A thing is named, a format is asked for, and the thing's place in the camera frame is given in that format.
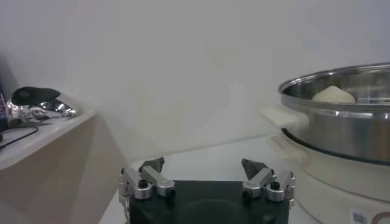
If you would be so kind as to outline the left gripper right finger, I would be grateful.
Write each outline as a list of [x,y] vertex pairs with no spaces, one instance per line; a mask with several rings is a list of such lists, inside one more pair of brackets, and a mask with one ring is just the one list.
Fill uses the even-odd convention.
[[289,209],[295,205],[296,176],[291,171],[276,174],[265,163],[243,158],[241,165],[247,176],[242,183],[243,205],[250,204],[262,196],[272,203],[287,201]]

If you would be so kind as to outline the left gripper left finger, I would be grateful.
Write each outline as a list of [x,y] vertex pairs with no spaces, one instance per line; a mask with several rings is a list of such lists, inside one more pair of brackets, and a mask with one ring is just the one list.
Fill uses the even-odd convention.
[[176,195],[176,184],[173,180],[165,178],[162,168],[164,157],[147,160],[138,169],[123,167],[118,174],[119,202],[125,213],[130,212],[131,198],[148,200],[152,197],[153,190],[158,196],[172,199]]

